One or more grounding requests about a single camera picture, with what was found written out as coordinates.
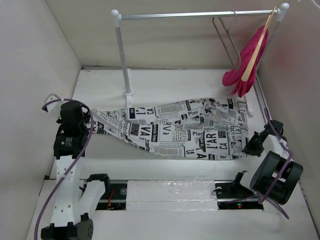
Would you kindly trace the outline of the newspaper print trousers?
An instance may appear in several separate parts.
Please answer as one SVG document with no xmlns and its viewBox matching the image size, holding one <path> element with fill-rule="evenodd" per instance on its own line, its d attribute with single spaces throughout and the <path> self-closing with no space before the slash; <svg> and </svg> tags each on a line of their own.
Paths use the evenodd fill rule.
<svg viewBox="0 0 320 240">
<path fill-rule="evenodd" d="M 153 155 L 210 161 L 247 156 L 249 127 L 241 100 L 199 98 L 91 112 L 95 134 L 111 135 Z"/>
</svg>

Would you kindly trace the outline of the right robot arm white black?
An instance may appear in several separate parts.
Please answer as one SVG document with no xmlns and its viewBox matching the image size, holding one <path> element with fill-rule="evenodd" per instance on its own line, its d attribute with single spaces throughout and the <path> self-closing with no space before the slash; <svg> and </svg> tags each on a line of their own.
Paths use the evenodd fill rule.
<svg viewBox="0 0 320 240">
<path fill-rule="evenodd" d="M 254 193 L 234 200 L 234 203 L 258 198 L 260 204 L 268 200 L 282 206 L 290 199 L 302 175 L 303 166 L 293 161 L 293 153 L 285 146 L 282 130 L 283 123 L 271 120 L 262 132 L 255 132 L 245 145 L 243 152 L 247 155 L 260 157 L 266 151 L 266 156 L 250 184 L 243 179 L 231 184 L 231 191 L 237 197 L 243 197 L 249 189 Z"/>
</svg>

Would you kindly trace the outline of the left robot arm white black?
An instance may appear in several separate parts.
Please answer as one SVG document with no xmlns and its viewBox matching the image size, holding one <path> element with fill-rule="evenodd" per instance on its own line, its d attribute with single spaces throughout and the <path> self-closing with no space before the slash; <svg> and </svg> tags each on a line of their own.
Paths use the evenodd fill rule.
<svg viewBox="0 0 320 240">
<path fill-rule="evenodd" d="M 35 240 L 90 240 L 93 237 L 93 215 L 101 198 L 111 192 L 108 174 L 92 174 L 84 189 L 80 188 L 80 173 L 86 148 L 94 132 L 92 111 L 73 99 L 54 99 L 42 109 L 59 110 L 59 125 L 53 145 L 56 185 L 47 197 L 34 227 Z"/>
</svg>

